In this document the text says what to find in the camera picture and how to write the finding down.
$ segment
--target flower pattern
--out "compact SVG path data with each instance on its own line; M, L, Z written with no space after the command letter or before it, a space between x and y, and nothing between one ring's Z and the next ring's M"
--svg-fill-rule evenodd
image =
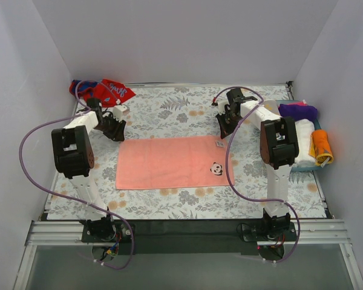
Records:
M136 88L128 100L126 139L219 135L212 98L219 86ZM267 100L288 99L284 86L250 87ZM110 210L126 219L231 219L260 218L263 204L239 198L230 187L116 190L116 164L120 143L100 131L90 133L97 166L93 169L99 193ZM247 120L231 147L235 187L250 198L266 198L266 169L259 151L260 133ZM72 184L59 174L55 191L77 196ZM288 201L302 218L324 218L325 212L312 172L293 172ZM50 199L47 219L84 219L82 204L64 198Z

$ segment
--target panda face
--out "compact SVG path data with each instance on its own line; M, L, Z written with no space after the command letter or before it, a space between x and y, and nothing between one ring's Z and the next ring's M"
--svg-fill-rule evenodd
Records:
M223 173L223 169L222 169L222 165L214 162L214 164L211 166L210 171L214 174L214 175L222 175Z

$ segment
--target red cloth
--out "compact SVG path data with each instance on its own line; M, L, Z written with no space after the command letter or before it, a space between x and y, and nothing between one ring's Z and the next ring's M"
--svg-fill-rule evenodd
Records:
M120 100L121 104L136 95L131 89L125 87L122 83L107 79L103 79L101 82L113 92L117 99ZM93 91L93 97L99 98L103 107L113 107L116 105L116 99L103 85L97 84Z

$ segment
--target gray wall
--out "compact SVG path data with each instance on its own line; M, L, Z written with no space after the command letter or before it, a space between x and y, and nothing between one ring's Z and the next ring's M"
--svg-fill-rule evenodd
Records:
M337 0L33 0L75 78L293 80Z
M321 184L363 275L363 0L339 0L295 79L295 97L315 105L328 130L336 161Z
M18 147L40 123L72 113L68 72L31 0L0 0L0 289L11 289L32 219L46 194L21 171ZM26 143L30 173L49 187L51 128Z

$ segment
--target colored wire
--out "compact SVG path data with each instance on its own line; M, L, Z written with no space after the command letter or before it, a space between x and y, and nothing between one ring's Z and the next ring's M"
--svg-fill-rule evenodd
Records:
M84 82L81 81L77 84L77 86L75 87L75 97L77 98L77 101L78 103L80 103L82 106L84 106L85 108L87 108L87 111L81 113L81 114L77 114L77 115L74 115L72 117L67 117L67 118L61 118L61 119L58 119L58 120L55 120L55 121L50 121L50 122L47 122L47 123L44 123L44 124L41 124L41 125L38 125L36 126L35 128L33 128L31 131L29 131L27 134L25 134L23 140L21 141L20 143L20 146L19 146L19 161L20 161L20 166L22 167L22 170L25 174L25 176L28 178L28 180L33 184L35 185L37 188L39 188L40 190L43 190L44 192L47 192L51 195L55 195L55 196L58 196L60 198L66 198L66 199L69 199L69 200L72 200L72 201L77 201L77 202L80 202L81 204L85 205L85 206L89 206L89 207L92 207L96 210L99 210L99 211L102 211L104 213L107 213L107 214L110 214L111 216L115 216L116 218L120 219L129 229L129 231L131 232L131 239L132 239L132 244L131 244L131 252L130 252L130 256L129 256L129 259L125 262L125 264L121 267L116 267L116 266L112 266L112 265L107 265L107 264L104 264L101 260L97 260L98 263L102 264L102 265L105 265L109 268L112 268L112 269L115 269L115 270L122 270L122 269L125 269L130 261L132 260L132 257L133 257L133 251L134 251L134 236L133 236L133 230L130 226L130 224L128 223L128 221L126 221L123 217L119 216L118 214L116 213L112 213L111 211L109 210L104 210L103 208L100 208L94 204L90 204L89 202L87 201L84 201L83 199L80 199L80 198L75 198L75 197L72 197L72 196L66 196L66 195L62 195L60 193L57 193L57 192L53 192L43 186L41 186L40 184L38 184L32 177L31 175L28 173L27 169L25 168L25 164L24 164L24 160L23 160L23 147L24 147L24 143L25 141L27 140L27 138L35 131L39 130L40 128L43 128L45 126L48 126L48 125L51 125L51 124L55 124L55 123L59 123L59 122L62 122L62 121L67 121L67 120L71 120L71 119L74 119L76 117L80 117L82 114L85 114L87 112L89 112L91 110L90 107L88 107L86 104L83 104L80 100L79 100L79 97L78 97L78 87L79 85ZM113 97L117 100L117 97L113 94L113 92L103 83L101 82L98 82L98 81L92 81L92 82L97 82L101 85L103 85L104 87L106 87L107 90L109 90L109 92L113 95Z
M233 185L233 183L231 182L230 179L230 173L229 173L229 155L230 155L230 147L232 144L232 141L234 140L234 136L237 133L238 129L240 128L241 124L243 123L244 120L246 120L247 118L249 118L249 116L255 111L257 110L257 108L259 106L262 105L264 98L256 91L254 91L253 89L249 89L245 86L231 86L229 88L223 89L222 91L220 91L214 98L213 102L218 98L218 96L222 93L227 91L228 89L235 89L235 88L240 88L240 89L246 89L249 92L252 92L253 94L255 94L258 98L260 98L260 101L258 102L257 105L254 106L253 109L250 110L250 112L248 112L246 114L246 116L244 116L237 124L237 126L235 127L231 137L230 137L230 141L229 144L227 145L227 151L226 151L226 176L227 176L227 181L229 182L229 185L231 187L231 189L235 192L236 195L238 195L240 198L245 199L247 201L251 201L251 202L283 202L286 206L288 206L290 208L290 210L293 212L293 214L296 217L296 221L297 221L297 226L298 226L298 231L297 231L297 237L296 237L296 241L295 244L293 245L293 248L289 251L288 255L286 255L285 257L283 257L281 260L276 261L277 263L283 262L285 260L287 260L294 252L294 250L297 247L299 238L300 238L300 230L301 230L301 226L300 226L300 219L298 218L298 215L295 211L295 209L291 206L290 203L284 201L283 199L279 199L279 198L268 198L268 199L255 199L255 198L247 198L245 196L243 196Z

